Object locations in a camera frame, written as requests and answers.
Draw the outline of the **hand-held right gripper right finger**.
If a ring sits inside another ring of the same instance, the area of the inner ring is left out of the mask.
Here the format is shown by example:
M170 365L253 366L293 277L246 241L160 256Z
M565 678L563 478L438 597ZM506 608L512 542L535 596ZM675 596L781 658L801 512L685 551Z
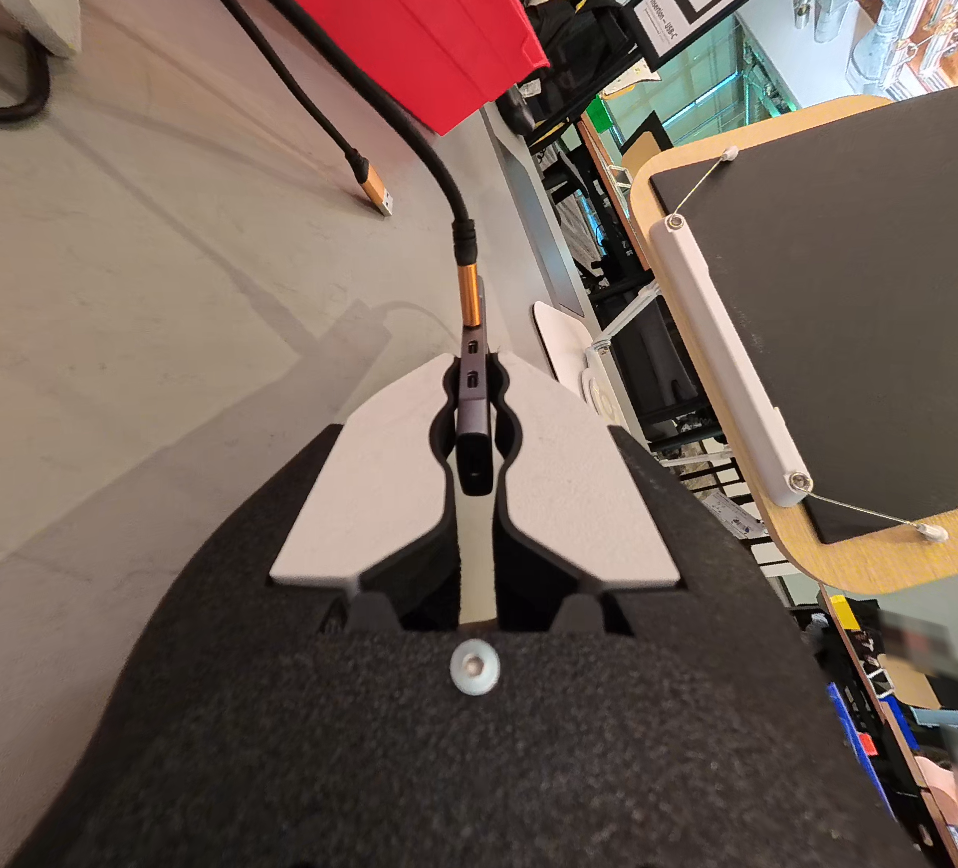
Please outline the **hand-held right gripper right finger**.
M507 530L587 589L677 586L677 565L602 418L516 354L496 362L500 425L517 425L499 491Z

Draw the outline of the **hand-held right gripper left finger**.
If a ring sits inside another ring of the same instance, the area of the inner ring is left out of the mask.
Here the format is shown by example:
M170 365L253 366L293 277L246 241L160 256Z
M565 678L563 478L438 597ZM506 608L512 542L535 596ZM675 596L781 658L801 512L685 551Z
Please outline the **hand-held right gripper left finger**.
M359 590L454 532L444 353L386 385L343 424L269 571L279 585Z

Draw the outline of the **dark grey usb hub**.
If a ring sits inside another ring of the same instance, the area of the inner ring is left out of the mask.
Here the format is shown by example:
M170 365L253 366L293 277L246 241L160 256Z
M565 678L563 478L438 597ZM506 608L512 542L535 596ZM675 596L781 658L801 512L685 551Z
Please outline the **dark grey usb hub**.
M462 329L455 451L463 493L479 496L491 493L493 488L493 453L485 290L480 276L476 277L474 288L479 322Z

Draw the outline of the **black wood-rimmed board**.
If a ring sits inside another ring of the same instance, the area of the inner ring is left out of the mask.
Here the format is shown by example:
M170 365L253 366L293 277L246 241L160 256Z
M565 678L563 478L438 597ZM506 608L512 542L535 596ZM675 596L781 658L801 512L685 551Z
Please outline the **black wood-rimmed board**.
M635 237L773 541L878 596L956 575L956 89L853 96L653 156ZM774 504L650 231L680 214L812 486Z

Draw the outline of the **blue plastic bin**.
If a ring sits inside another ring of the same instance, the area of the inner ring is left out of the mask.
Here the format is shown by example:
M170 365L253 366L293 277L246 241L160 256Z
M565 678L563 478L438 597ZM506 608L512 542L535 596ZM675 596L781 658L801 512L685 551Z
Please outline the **blue plastic bin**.
M875 767L870 760L870 756L865 751L863 743L860 739L861 733L856 729L855 723L853 722L852 716L845 704L842 694L840 693L836 684L833 682L830 682L827 685L827 692L832 703L832 707L842 727L845 741L855 754L856 761L864 771L866 777L878 792L884 809L892 816L893 819L895 819L895 814L891 805L889 804L887 794L881 785L880 778L878 777Z

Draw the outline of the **white board bracket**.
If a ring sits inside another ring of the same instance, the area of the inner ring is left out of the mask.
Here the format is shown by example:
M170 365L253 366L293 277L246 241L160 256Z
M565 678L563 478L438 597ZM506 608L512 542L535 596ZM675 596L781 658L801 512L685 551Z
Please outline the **white board bracket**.
M782 508L796 506L812 486L806 463L719 297L687 220L667 215L653 225L650 237L763 490Z

